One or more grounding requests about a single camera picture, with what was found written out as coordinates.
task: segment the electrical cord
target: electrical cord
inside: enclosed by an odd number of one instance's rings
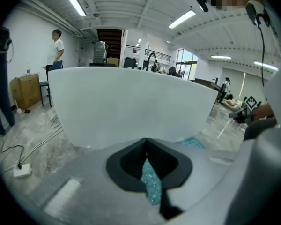
[[[18,145],[11,146],[11,147],[9,147],[9,148],[3,150],[4,144],[5,144],[5,142],[4,142],[4,140],[3,140],[3,145],[2,145],[2,147],[1,147],[1,153],[4,153],[4,152],[8,151],[9,149],[11,149],[11,150],[5,155],[5,157],[3,158],[3,160],[7,157],[8,154],[10,154],[10,152],[11,152],[14,148],[16,148],[16,147],[22,148],[21,153],[20,153],[20,157],[19,157],[19,162],[18,162],[18,164],[17,164],[18,168],[19,168],[19,169],[22,169],[21,157],[22,157],[22,154],[23,154],[23,151],[24,151],[24,146],[18,144]]]
[[[7,63],[10,63],[11,60],[13,59],[13,57],[14,57],[14,44],[13,44],[13,41],[11,41],[11,47],[13,48],[13,54],[11,55],[11,59]]]
[[[51,133],[44,141],[42,141],[41,143],[39,143],[38,145],[36,145],[33,149],[31,149],[29,152],[25,153],[21,159],[21,163],[23,163],[36,149],[38,149],[39,147],[41,147],[42,145],[44,145],[48,140],[50,140],[51,138],[54,138],[55,136],[57,136],[58,134],[60,134],[61,132],[63,132],[63,130],[59,131],[62,127],[59,127],[58,129],[56,129],[53,133]],[[1,174],[13,169],[14,167],[16,167],[17,164],[11,166],[10,168],[4,170]]]
[[[58,118],[58,116],[56,116],[53,120],[52,120],[52,122],[51,122],[51,124],[50,124],[50,127],[51,128],[56,128],[56,127],[58,127],[59,125],[60,125],[60,123],[59,124],[57,124],[56,126],[54,126],[54,127],[52,127],[52,124],[55,122],[55,120]]]
[[[264,62],[264,54],[265,54],[265,45],[264,45],[264,38],[263,38],[263,33],[260,27],[258,27],[261,33],[261,38],[262,38],[262,62],[261,62],[261,79],[262,79],[262,87],[264,87],[264,78],[263,78],[263,62]]]

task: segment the cardboard box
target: cardboard box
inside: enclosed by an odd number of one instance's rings
[[[16,77],[9,86],[13,99],[21,109],[25,110],[41,100],[38,74]]]
[[[118,58],[107,58],[106,63],[115,64],[116,67],[118,68],[119,64],[120,64],[120,59],[118,59]]]

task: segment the black cable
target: black cable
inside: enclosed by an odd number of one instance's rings
[[[4,143],[3,143],[2,148],[1,148],[1,153],[4,153],[4,152],[8,151],[10,148],[16,148],[16,147],[21,147],[21,148],[22,148],[21,153],[20,153],[20,157],[19,157],[19,163],[18,163],[18,168],[19,168],[19,169],[22,169],[21,157],[22,157],[22,154],[23,154],[23,151],[24,151],[24,146],[22,146],[22,145],[16,145],[16,146],[11,146],[11,147],[9,147],[9,148],[7,148],[7,149],[5,149],[5,150],[2,150],[3,147],[4,147]]]
[[[264,38],[263,38],[263,33],[260,27],[258,27],[261,33],[261,38],[262,38],[262,62],[261,62],[261,78],[262,78],[262,87],[264,87],[264,79],[263,79],[263,62],[264,62],[264,53],[265,53],[265,45],[264,45]]]
[[[11,41],[11,46],[13,48],[13,54],[11,56],[11,59],[9,61],[7,61],[7,63],[10,63],[12,61],[13,57],[14,57],[14,44],[13,44],[13,41]]]

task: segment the black rubber part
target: black rubber part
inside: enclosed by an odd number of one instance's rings
[[[168,197],[167,192],[166,192],[166,189],[162,190],[159,213],[166,220],[172,219],[173,217],[183,213],[183,210],[181,210],[179,207],[171,205],[169,197]]]
[[[141,182],[142,167],[146,161],[145,144],[146,139],[141,139],[112,154],[106,161],[109,177],[123,190],[146,191],[145,184]]]
[[[162,145],[154,139],[147,139],[147,157],[163,189],[183,185],[192,173],[192,161],[186,155]]]
[[[106,171],[123,190],[145,192],[140,179],[146,158],[161,180],[163,189],[181,186],[192,172],[192,162],[187,156],[145,138],[111,155],[106,162]]]

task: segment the concrete floor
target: concrete floor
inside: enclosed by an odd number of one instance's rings
[[[238,151],[243,140],[246,125],[235,123],[228,118],[230,110],[220,104],[215,104],[203,130],[194,137],[197,138],[206,149]],[[41,102],[31,107],[29,114],[16,115],[16,124],[7,132],[5,137],[0,137],[0,172],[15,165],[19,159],[20,148],[14,148],[3,160],[6,153],[4,149],[17,144],[25,145],[25,151],[30,151],[37,144],[50,135],[62,131],[61,125],[51,128],[51,122],[56,117],[49,103],[42,106]],[[35,150],[24,162],[32,166],[32,175],[26,178],[15,179],[13,169],[3,173],[6,183],[23,195],[28,195],[47,176],[77,158],[90,148],[78,148],[73,146],[64,132],[57,134],[48,142]]]

